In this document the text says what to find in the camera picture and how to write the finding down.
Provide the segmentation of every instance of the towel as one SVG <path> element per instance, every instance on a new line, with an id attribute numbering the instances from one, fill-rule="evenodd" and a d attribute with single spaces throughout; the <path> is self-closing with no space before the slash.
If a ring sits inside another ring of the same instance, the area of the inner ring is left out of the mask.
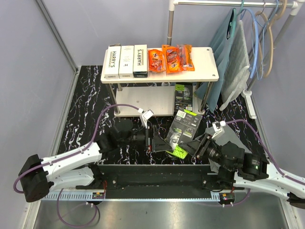
<path id="1" fill-rule="evenodd" d="M 222 22 L 221 26 L 218 28 L 210 47 L 214 52 L 214 58 L 217 66 L 217 71 L 219 75 L 219 80 L 214 82 L 210 96 L 207 100 L 209 110 L 214 112 L 217 101 L 221 92 L 221 88 L 224 82 L 224 73 L 229 63 L 229 55 L 231 46 L 233 44 L 235 25 L 236 25 L 237 12 L 236 9 L 231 9 L 226 16 L 225 20 Z M 195 96 L 203 99 L 205 91 L 207 89 L 208 83 L 203 83 L 196 91 Z"/>
<path id="2" fill-rule="evenodd" d="M 244 36 L 243 21 L 238 21 L 233 44 L 230 52 L 230 61 L 224 74 L 224 84 L 221 89 L 223 104 L 219 110 L 223 111 L 229 102 L 236 99 L 243 89 L 247 88 L 250 63 L 246 39 Z"/>

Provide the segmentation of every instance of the lower shelf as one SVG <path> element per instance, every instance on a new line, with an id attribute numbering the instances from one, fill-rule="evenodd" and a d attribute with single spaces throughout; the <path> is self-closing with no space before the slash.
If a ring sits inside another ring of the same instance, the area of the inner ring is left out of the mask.
<path id="1" fill-rule="evenodd" d="M 116 92 L 117 104 L 130 104 L 143 110 L 152 110 L 154 116 L 172 116 L 174 110 L 175 86 L 123 87 Z M 193 112 L 199 112 L 201 100 L 193 96 Z M 136 117 L 140 113 L 130 107 L 119 107 L 116 117 Z"/>

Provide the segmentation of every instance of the reflective floor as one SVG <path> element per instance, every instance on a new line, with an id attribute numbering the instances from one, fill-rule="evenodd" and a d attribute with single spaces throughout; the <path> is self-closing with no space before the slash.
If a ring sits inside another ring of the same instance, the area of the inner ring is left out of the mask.
<path id="1" fill-rule="evenodd" d="M 60 202 L 65 215 L 80 202 Z M 288 225 L 277 197 L 252 193 L 235 207 L 208 207 L 194 202 L 103 202 L 91 229 L 287 229 Z M 82 206 L 64 219 L 74 225 L 88 222 L 94 215 Z M 68 229 L 58 220 L 55 201 L 43 201 L 35 229 Z"/>

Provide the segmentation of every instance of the gray towel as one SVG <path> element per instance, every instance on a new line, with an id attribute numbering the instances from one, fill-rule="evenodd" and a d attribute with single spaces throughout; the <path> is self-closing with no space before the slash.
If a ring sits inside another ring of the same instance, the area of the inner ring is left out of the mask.
<path id="1" fill-rule="evenodd" d="M 249 57 L 244 37 L 244 25 L 240 20 L 236 24 L 236 31 L 230 51 L 229 64 L 224 74 L 224 84 L 221 89 L 223 104 L 219 110 L 224 110 L 229 102 L 235 100 L 243 89 L 247 88 L 249 78 Z"/>

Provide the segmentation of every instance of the white box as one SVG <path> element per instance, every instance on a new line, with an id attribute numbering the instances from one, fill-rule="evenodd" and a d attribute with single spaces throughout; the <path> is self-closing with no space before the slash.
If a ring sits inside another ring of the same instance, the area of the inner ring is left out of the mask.
<path id="1" fill-rule="evenodd" d="M 147 44 L 134 46 L 133 76 L 134 78 L 147 77 Z"/>
<path id="2" fill-rule="evenodd" d="M 133 52 L 133 45 L 121 47 L 119 77 L 122 79 L 133 78 Z"/>
<path id="3" fill-rule="evenodd" d="M 120 46 L 109 46 L 105 68 L 106 79 L 118 79 L 119 78 L 119 65 L 120 65 Z"/>

